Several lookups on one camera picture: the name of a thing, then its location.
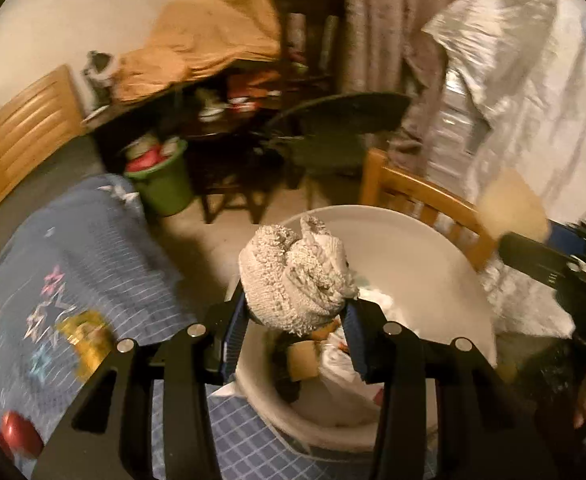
rolled cloth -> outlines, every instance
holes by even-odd
[[[249,309],[265,326],[298,335],[330,323],[358,287],[344,245],[314,216],[302,235],[281,225],[260,227],[240,252],[240,279]]]

curtain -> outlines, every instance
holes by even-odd
[[[453,0],[347,1],[343,91],[402,91],[414,95],[404,130],[427,143],[425,133],[438,108],[446,57],[422,27]],[[392,146],[390,156],[393,160]]]

green bucket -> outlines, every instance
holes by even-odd
[[[183,156],[185,149],[186,141],[180,139],[175,153],[164,162],[148,170],[124,173],[140,192],[142,202],[160,216],[179,213],[193,200]]]

wall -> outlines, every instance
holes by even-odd
[[[89,50],[118,54],[142,46],[168,0],[6,0],[0,9],[0,107],[67,63],[86,110],[80,71]]]

silver screw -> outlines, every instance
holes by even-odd
[[[473,349],[473,343],[471,343],[466,337],[460,337],[455,339],[455,348],[462,352],[470,352]]]
[[[200,323],[195,323],[186,329],[186,333],[191,337],[199,337],[207,333],[207,328]]]
[[[118,346],[116,346],[116,348],[118,349],[118,352],[122,352],[123,354],[125,354],[126,352],[130,352],[135,346],[135,341],[133,339],[122,339],[120,341],[118,341]]]
[[[394,321],[385,323],[383,330],[388,335],[398,335],[402,333],[402,325]]]

